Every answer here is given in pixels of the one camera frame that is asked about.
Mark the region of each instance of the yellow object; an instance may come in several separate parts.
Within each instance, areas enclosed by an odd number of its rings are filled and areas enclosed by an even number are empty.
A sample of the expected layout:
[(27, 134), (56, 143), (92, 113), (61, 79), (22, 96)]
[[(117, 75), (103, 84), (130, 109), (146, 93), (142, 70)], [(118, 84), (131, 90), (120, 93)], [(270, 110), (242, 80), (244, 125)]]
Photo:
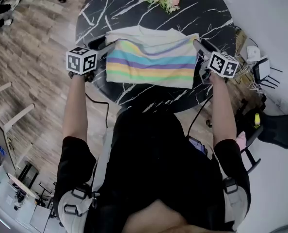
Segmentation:
[(256, 127), (256, 128), (258, 128), (258, 127), (260, 126), (260, 117), (259, 117), (259, 114), (258, 114), (258, 113), (255, 114), (254, 123), (255, 123), (255, 127)]

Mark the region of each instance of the black sleeve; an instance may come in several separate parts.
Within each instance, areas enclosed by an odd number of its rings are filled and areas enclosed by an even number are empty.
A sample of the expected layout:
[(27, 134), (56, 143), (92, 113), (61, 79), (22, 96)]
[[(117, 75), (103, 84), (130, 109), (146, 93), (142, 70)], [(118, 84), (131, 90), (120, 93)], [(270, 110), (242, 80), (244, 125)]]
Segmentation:
[(53, 207), (58, 215), (58, 205), (62, 196), (91, 178), (96, 164), (87, 143), (68, 136), (62, 143), (62, 154), (58, 165), (57, 183), (53, 197)]
[(251, 204), (251, 189), (249, 175), (244, 167), (241, 151), (233, 139), (223, 140), (219, 142), (214, 152), (228, 177), (236, 180), (237, 184), (241, 186), (247, 194), (248, 207)]

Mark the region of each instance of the white cube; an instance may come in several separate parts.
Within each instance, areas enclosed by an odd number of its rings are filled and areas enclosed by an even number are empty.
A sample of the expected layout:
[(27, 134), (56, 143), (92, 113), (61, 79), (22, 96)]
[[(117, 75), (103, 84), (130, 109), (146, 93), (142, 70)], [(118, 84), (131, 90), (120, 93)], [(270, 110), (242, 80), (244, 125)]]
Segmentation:
[(77, 47), (66, 52), (66, 70), (77, 74), (96, 69), (97, 51)]
[(239, 66), (238, 61), (224, 53), (212, 52), (208, 68), (221, 77), (233, 78)]

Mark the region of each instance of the marble tabletop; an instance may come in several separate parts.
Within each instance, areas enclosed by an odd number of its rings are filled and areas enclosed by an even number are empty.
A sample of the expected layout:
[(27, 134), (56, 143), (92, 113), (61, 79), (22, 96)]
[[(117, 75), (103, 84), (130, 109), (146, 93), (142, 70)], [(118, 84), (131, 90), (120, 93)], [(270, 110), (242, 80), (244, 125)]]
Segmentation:
[[(199, 33), (200, 39), (209, 40), (230, 55), (235, 54), (235, 28), (223, 0), (181, 0), (179, 6), (180, 10), (168, 14), (160, 6), (144, 0), (86, 0), (77, 21), (76, 44), (87, 46), (108, 31), (141, 25), (155, 30), (173, 28), (185, 35)], [(212, 93), (210, 84), (201, 83), (200, 64), (198, 61), (192, 89), (107, 82), (105, 62), (100, 63), (92, 83), (125, 108), (176, 113), (198, 105)]]

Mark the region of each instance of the wooden floor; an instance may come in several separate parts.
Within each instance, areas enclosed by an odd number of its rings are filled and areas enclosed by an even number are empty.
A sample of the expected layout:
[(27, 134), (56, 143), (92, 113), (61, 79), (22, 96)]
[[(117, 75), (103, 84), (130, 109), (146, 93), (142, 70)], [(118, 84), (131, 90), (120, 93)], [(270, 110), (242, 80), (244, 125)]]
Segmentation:
[[(75, 45), (76, 21), (85, 0), (21, 0), (9, 14), (11, 26), (0, 29), (0, 86), (12, 82), (13, 86), (0, 93), (0, 120), (5, 123), (27, 105), (35, 108), (23, 117), (8, 133), (15, 149), (11, 153), (15, 162), (24, 155), (19, 170), (28, 160), (40, 171), (35, 184), (41, 182), (53, 190), (62, 146), (62, 119), (70, 85), (65, 70), (65, 52)], [(87, 93), (95, 100), (109, 101), (92, 85)], [(256, 93), (228, 83), (233, 108), (246, 98), (252, 103), (259, 99)], [(94, 155), (102, 150), (105, 132), (106, 107), (87, 101), (88, 145)], [(200, 106), (178, 113), (187, 131)], [(120, 107), (110, 102), (109, 125), (114, 125)], [(210, 103), (193, 126), (191, 135), (212, 145), (212, 134), (206, 126), (211, 115)]]

